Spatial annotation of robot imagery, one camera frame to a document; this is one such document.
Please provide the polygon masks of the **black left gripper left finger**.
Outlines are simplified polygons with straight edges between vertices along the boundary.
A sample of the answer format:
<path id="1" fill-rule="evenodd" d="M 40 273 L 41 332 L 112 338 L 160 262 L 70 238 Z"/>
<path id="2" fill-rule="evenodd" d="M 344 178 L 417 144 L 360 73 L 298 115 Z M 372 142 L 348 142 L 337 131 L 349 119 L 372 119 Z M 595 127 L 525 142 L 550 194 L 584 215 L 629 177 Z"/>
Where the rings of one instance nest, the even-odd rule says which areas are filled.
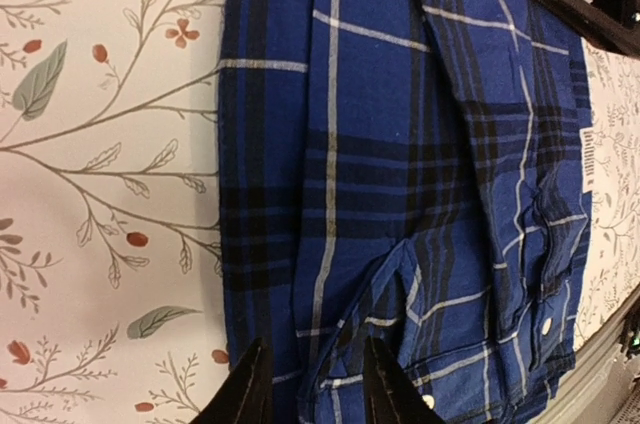
<path id="1" fill-rule="evenodd" d="M 220 389 L 190 424 L 273 422 L 273 352 L 256 338 Z"/>

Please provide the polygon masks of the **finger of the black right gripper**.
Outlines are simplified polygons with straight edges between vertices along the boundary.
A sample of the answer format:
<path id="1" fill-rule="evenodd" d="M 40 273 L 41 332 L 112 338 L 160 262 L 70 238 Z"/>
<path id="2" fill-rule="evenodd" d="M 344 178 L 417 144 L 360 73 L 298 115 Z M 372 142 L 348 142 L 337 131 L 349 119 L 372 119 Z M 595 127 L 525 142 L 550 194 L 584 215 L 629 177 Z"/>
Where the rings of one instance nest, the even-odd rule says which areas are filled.
<path id="1" fill-rule="evenodd" d="M 592 45 L 639 55 L 639 0 L 537 0 Z"/>

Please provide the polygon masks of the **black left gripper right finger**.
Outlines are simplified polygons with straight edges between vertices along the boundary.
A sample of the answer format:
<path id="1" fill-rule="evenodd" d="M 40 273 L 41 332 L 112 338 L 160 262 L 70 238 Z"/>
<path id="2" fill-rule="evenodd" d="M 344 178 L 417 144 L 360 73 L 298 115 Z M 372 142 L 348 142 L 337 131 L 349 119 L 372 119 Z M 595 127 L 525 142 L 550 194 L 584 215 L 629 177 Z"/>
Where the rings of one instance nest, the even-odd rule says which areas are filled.
<path id="1" fill-rule="evenodd" d="M 381 339 L 369 337 L 365 342 L 363 387 L 367 423 L 440 422 Z"/>

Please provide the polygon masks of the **dark blue plaid shirt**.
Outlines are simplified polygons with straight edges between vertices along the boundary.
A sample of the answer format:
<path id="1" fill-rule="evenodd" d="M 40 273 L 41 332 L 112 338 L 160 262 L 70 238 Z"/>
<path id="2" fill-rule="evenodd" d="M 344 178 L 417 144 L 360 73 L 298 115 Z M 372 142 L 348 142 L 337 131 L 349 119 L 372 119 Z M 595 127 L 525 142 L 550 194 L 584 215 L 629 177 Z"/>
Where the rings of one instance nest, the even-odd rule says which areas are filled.
<path id="1" fill-rule="evenodd" d="M 449 423 L 529 423 L 575 363 L 580 37 L 534 0 L 226 0 L 229 354 L 278 423 L 361 423 L 383 340 Z"/>

